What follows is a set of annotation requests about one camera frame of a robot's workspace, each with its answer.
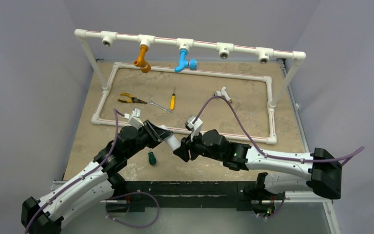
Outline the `white remote control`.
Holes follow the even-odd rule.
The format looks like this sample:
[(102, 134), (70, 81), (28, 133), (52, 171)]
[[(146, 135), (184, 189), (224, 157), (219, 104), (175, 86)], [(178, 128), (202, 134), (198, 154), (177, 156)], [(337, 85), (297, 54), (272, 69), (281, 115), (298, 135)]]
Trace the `white remote control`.
[(159, 128), (164, 131), (160, 135), (160, 138), (171, 136), (170, 145), (168, 145), (168, 146), (169, 146), (169, 148), (171, 149), (172, 152), (181, 146), (180, 141), (176, 138), (176, 136), (174, 135), (174, 132), (172, 130), (169, 130), (165, 125), (160, 125)]

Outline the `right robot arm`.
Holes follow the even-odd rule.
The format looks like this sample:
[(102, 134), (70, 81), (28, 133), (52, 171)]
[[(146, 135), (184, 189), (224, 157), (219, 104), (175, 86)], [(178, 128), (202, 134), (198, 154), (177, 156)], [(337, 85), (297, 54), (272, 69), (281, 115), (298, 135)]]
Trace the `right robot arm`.
[(203, 156), (234, 171), (266, 170), (268, 173), (259, 175), (254, 185), (259, 198), (287, 191), (312, 191), (326, 199), (341, 198), (342, 164), (322, 148), (315, 148), (312, 153), (257, 150), (211, 130), (182, 138), (172, 150), (185, 162)]

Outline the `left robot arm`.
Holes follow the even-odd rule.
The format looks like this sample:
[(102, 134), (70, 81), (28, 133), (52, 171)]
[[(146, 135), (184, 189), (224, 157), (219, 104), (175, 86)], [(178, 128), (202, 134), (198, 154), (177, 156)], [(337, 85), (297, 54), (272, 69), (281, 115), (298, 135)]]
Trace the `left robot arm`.
[(148, 120), (140, 127), (125, 126), (115, 131), (115, 138), (94, 157), (80, 173), (54, 192), (39, 199), (30, 197), (22, 204), (21, 223), (27, 234), (58, 234), (62, 224), (91, 202), (121, 199), (127, 183), (118, 173), (128, 160), (144, 148), (165, 142), (172, 150), (181, 146), (174, 133), (164, 125)]

